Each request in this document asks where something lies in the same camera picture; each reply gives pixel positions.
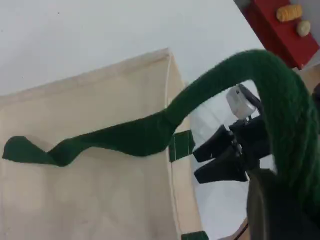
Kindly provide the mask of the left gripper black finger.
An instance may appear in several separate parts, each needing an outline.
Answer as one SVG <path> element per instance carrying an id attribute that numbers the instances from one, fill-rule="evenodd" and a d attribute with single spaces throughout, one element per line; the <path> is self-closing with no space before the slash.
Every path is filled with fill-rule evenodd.
<path id="1" fill-rule="evenodd" d="M 248 173 L 247 222 L 252 240 L 318 240 L 320 229 L 268 169 Z"/>

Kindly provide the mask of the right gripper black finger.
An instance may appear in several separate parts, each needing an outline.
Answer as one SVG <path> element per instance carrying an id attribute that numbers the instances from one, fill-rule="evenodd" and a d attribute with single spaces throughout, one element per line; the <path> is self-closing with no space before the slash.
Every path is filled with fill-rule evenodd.
<path id="1" fill-rule="evenodd" d="M 221 125 L 205 143 L 193 151 L 193 156 L 199 163 L 214 159 L 232 146 L 233 140 L 232 132 Z"/>
<path id="2" fill-rule="evenodd" d="M 194 176 L 200 184 L 219 181 L 246 182 L 248 180 L 241 156 L 233 149 L 227 149 L 217 158 L 198 168 Z"/>

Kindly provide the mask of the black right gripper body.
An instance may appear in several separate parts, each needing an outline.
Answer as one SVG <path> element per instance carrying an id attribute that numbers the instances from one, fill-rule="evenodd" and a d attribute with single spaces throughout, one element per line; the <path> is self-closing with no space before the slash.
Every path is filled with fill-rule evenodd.
<path id="1" fill-rule="evenodd" d="M 260 159 L 271 154 L 270 141 L 262 116 L 237 120 L 229 126 L 237 143 L 241 146 L 246 170 L 260 168 Z"/>

